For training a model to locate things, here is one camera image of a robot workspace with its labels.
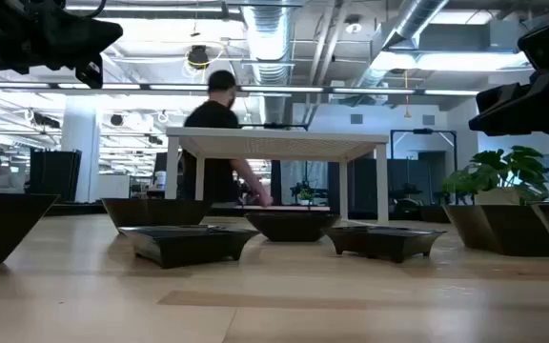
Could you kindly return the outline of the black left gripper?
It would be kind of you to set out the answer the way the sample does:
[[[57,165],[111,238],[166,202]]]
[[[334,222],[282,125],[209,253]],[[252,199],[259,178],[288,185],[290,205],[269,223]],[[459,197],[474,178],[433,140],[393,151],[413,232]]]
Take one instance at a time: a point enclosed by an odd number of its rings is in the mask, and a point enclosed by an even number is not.
[[[99,54],[123,35],[119,24],[65,9],[66,0],[0,0],[0,71],[27,74],[32,67],[71,69],[90,89],[103,87]],[[61,20],[59,57],[50,51],[46,29]]]

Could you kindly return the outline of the deep square black bowl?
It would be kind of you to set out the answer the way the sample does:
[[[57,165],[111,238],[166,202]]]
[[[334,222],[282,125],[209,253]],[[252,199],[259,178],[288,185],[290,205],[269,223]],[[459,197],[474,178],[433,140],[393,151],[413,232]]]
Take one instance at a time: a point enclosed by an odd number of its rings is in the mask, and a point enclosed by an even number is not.
[[[105,198],[104,208],[116,228],[197,225],[212,204],[202,200]]]

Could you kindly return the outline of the footed square black plate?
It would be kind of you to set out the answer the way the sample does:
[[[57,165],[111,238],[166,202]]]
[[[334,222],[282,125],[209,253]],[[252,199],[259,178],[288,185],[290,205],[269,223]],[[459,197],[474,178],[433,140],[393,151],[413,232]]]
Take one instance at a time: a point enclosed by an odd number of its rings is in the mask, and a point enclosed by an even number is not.
[[[417,254],[429,256],[436,240],[446,233],[386,226],[337,227],[325,232],[338,255],[356,252],[368,258],[386,257],[395,263]]]
[[[213,225],[120,227],[134,253],[162,269],[237,261],[257,231]]]

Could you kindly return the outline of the oval leaf black plate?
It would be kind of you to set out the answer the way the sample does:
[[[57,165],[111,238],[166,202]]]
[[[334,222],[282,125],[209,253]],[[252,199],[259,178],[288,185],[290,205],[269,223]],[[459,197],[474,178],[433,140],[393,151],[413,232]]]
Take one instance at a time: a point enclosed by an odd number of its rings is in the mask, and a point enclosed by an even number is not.
[[[328,212],[249,212],[245,218],[273,242],[316,242],[339,219]]]

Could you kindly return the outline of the green plant in white pot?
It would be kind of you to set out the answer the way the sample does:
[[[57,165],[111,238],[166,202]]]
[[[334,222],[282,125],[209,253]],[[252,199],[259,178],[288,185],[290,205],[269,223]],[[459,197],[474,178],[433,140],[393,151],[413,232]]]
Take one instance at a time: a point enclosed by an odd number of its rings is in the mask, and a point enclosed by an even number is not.
[[[533,148],[481,151],[442,185],[447,202],[467,205],[527,205],[549,200],[549,167]]]

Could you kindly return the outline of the white building column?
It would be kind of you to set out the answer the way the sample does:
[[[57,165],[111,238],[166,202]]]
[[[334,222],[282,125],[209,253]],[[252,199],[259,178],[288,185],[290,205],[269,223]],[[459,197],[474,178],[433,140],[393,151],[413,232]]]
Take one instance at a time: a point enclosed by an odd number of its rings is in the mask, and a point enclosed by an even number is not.
[[[94,97],[66,96],[61,150],[81,152],[75,202],[97,199],[101,122]]]

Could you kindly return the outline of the yellow hanging tag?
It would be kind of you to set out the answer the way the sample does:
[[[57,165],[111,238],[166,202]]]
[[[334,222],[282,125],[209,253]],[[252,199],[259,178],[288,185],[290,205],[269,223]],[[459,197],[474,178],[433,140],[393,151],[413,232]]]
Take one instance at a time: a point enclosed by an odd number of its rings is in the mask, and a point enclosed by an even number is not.
[[[404,71],[403,73],[403,80],[404,80],[404,88],[405,89],[408,89],[408,70]],[[405,95],[405,113],[404,113],[404,117],[405,118],[412,118],[412,114],[410,113],[410,95],[409,93],[407,93]]]

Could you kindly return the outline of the black ceiling device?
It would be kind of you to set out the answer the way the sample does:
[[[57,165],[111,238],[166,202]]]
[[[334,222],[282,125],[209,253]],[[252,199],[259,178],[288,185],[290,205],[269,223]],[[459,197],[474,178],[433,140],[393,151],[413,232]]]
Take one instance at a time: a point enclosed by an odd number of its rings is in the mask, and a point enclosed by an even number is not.
[[[188,65],[195,70],[205,70],[210,64],[207,47],[204,45],[192,46],[187,55]]]

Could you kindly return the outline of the black room divider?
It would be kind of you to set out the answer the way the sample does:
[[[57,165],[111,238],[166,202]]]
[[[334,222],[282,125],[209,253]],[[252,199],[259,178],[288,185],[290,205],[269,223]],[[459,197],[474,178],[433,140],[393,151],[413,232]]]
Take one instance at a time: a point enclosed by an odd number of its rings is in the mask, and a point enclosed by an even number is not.
[[[394,195],[405,195],[405,191],[417,190],[413,199],[424,205],[431,204],[436,192],[430,165],[425,161],[412,159],[387,160],[388,188],[390,200]],[[328,206],[339,212],[339,165],[328,164]],[[347,193],[349,212],[377,213],[377,171],[374,158],[358,158],[347,164]]]
[[[58,195],[59,202],[75,200],[81,151],[30,152],[29,193]]]

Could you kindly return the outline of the long ceiling light strip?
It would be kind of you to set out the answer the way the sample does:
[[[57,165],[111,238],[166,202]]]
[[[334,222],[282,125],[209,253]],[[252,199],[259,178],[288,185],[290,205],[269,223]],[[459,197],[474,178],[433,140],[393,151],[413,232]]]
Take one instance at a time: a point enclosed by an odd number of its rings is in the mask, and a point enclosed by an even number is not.
[[[4,82],[0,81],[0,90],[18,91],[113,91],[113,92],[206,92],[202,84],[104,84],[100,89],[92,89],[79,83],[44,82]],[[311,86],[238,86],[237,92],[245,93],[305,93],[305,94],[344,94],[344,95],[411,95],[411,96],[476,96],[478,91],[406,89],[406,88],[346,88]]]

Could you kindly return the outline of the white small table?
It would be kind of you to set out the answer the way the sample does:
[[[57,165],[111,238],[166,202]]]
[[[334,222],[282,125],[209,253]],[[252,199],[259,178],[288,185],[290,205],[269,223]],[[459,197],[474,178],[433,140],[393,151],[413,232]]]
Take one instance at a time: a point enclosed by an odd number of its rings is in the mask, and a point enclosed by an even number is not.
[[[372,152],[376,156],[377,224],[389,223],[387,144],[381,134],[319,131],[242,130],[168,127],[168,154],[182,149],[197,159],[194,197],[203,198],[206,159],[270,159],[336,162],[339,166],[339,210],[348,219],[347,164]]]

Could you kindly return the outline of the black tubular stand frame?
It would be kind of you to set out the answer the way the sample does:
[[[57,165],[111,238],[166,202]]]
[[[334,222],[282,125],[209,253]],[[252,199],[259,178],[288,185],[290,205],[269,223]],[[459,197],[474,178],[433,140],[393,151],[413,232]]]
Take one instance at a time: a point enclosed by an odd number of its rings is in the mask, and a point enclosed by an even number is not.
[[[430,129],[430,128],[420,128],[420,129],[393,129],[393,130],[390,130],[390,157],[391,159],[395,159],[395,147],[396,147],[396,144],[397,144],[397,141],[395,140],[395,134],[397,132],[403,132],[404,134],[405,133],[411,133],[411,134],[414,134],[414,135],[431,135],[431,134],[439,134],[440,137],[444,140],[446,140],[449,145],[452,146],[453,148],[453,167],[454,167],[454,172],[458,170],[458,135],[457,135],[457,131],[452,131],[452,130],[434,130],[434,129]],[[447,139],[447,134],[449,134],[451,137],[452,137],[452,140],[449,142]]]

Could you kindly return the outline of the silver ventilation duct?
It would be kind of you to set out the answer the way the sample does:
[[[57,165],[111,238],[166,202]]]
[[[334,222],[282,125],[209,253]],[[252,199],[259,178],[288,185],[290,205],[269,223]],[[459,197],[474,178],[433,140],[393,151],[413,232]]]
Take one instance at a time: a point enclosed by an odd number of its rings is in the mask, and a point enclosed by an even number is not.
[[[289,86],[292,63],[292,10],[284,7],[245,7],[246,38],[258,86]]]
[[[353,88],[376,88],[389,71],[413,69],[420,35],[448,1],[403,0],[397,16],[377,26],[370,45],[372,60]]]

